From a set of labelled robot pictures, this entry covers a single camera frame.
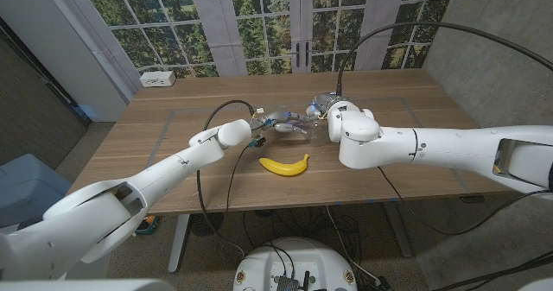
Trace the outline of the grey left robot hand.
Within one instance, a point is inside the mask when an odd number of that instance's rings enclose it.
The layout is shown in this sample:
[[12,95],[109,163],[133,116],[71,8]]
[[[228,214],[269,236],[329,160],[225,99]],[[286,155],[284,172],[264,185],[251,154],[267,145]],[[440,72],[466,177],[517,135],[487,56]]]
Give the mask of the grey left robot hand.
[[264,130],[274,128],[282,133],[298,132],[306,135],[307,131],[298,125],[305,120],[305,116],[291,111],[275,111],[270,114],[260,114],[251,120],[251,133],[254,136],[259,136]]

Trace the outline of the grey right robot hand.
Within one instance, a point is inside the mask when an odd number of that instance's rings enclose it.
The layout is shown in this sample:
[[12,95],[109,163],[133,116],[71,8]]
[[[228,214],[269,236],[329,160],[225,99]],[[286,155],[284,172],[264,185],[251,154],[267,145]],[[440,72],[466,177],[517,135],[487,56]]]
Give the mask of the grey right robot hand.
[[335,92],[317,94],[306,109],[307,119],[309,121],[314,121],[315,119],[324,120],[335,104],[350,101],[351,99],[347,95],[338,96]]

